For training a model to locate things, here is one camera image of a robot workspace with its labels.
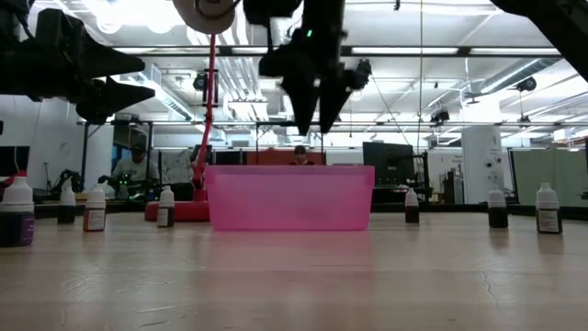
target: wooden table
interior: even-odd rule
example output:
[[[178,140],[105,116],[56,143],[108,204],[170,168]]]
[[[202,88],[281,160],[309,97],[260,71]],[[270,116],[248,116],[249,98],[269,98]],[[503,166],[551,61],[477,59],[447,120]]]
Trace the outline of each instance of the wooden table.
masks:
[[[0,248],[0,329],[578,330],[588,325],[588,226],[490,231],[483,214],[378,214],[360,233],[158,229],[141,214],[41,220]]]

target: black cable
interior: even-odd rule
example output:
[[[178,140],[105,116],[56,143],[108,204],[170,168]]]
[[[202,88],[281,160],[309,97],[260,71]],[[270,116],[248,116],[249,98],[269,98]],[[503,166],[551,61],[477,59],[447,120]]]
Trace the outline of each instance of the black cable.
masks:
[[[394,124],[396,124],[396,127],[398,128],[398,131],[399,131],[399,133],[402,135],[402,138],[404,138],[404,141],[406,141],[406,144],[407,144],[407,145],[410,145],[411,143],[410,143],[410,142],[408,141],[408,139],[406,138],[406,135],[404,135],[404,131],[402,131],[401,125],[400,125],[400,124],[398,124],[398,121],[396,121],[396,118],[394,117],[394,114],[392,113],[392,111],[391,111],[391,109],[390,109],[390,106],[388,106],[388,102],[386,102],[386,99],[384,98],[384,95],[382,95],[382,92],[379,90],[378,83],[376,83],[376,78],[374,77],[374,75],[373,75],[373,74],[371,75],[371,79],[374,81],[374,86],[375,86],[375,87],[376,87],[376,89],[378,90],[379,97],[380,97],[380,98],[382,99],[382,101],[384,102],[384,106],[386,106],[386,110],[387,110],[387,111],[389,112],[389,114],[391,115],[391,117],[392,117],[392,120],[394,121]],[[419,166],[423,166],[423,171],[424,171],[424,162],[423,162],[423,160],[421,159],[421,156],[420,156],[418,153],[416,153],[415,151],[413,151],[413,155],[414,155],[414,156],[415,156],[415,158],[416,158],[416,167],[417,167],[417,169],[416,169],[416,172],[417,172],[417,175],[418,175],[418,170],[419,170],[419,169],[418,169],[418,167],[419,167]]]
[[[370,76],[371,76],[371,79],[374,81],[374,86],[378,90],[379,97],[384,102],[384,106],[386,106],[386,110],[389,112],[390,116],[392,117],[392,120],[394,121],[394,124],[396,124],[396,126],[398,127],[398,131],[402,135],[402,138],[404,138],[404,141],[406,141],[406,144],[409,144],[410,145],[411,143],[409,143],[408,139],[404,135],[404,132],[402,131],[401,125],[398,124],[398,121],[396,121],[396,118],[394,117],[394,114],[392,113],[392,110],[390,109],[390,106],[388,106],[388,102],[386,102],[386,98],[384,98],[384,95],[382,95],[382,92],[379,90],[378,83],[376,83],[376,78],[374,77],[373,74],[371,74]]]
[[[235,10],[235,7],[237,7],[237,5],[239,5],[239,3],[241,2],[241,0],[235,0],[234,3],[232,3],[231,6],[229,6],[229,8],[227,8],[226,10],[224,10],[222,13],[220,14],[216,14],[216,15],[211,15],[211,14],[207,14],[204,13],[202,11],[202,8],[200,8],[200,0],[194,0],[194,8],[196,8],[196,11],[204,18],[206,19],[221,19],[227,15],[229,15],[233,10]]]

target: pink plastic bin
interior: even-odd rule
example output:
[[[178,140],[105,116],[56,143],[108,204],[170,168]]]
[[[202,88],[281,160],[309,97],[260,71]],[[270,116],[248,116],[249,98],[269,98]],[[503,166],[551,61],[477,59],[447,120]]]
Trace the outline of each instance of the pink plastic bin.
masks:
[[[372,166],[211,165],[214,230],[361,231],[369,225]]]

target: man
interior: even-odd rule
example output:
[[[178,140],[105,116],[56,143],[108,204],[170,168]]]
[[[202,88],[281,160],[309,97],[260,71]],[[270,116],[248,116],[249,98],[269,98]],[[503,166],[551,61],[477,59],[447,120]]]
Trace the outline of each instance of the man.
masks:
[[[294,162],[290,163],[294,166],[314,166],[314,162],[309,160],[306,154],[306,148],[302,145],[298,145],[294,148]]]
[[[115,166],[114,171],[110,177],[102,176],[98,179],[98,183],[105,181],[116,181],[123,174],[130,174],[131,181],[143,181],[145,179],[159,179],[159,172],[157,171],[157,164],[151,163],[150,176],[147,175],[147,157],[145,154],[145,147],[141,143],[136,143],[130,148],[131,158],[121,159]]]

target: bottle label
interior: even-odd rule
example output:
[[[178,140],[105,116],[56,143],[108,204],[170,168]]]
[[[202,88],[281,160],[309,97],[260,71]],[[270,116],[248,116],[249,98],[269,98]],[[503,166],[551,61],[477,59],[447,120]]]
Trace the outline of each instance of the bottle label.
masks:
[[[106,213],[104,210],[94,210],[88,212],[88,230],[104,230]]]
[[[35,214],[34,213],[27,213],[22,218],[22,228],[20,230],[20,243],[22,245],[32,244],[34,233],[35,233]]]
[[[558,211],[537,211],[539,222],[539,231],[542,232],[559,232],[560,223],[558,220]]]
[[[167,226],[168,224],[168,214],[166,208],[160,208],[157,210],[157,226]]]

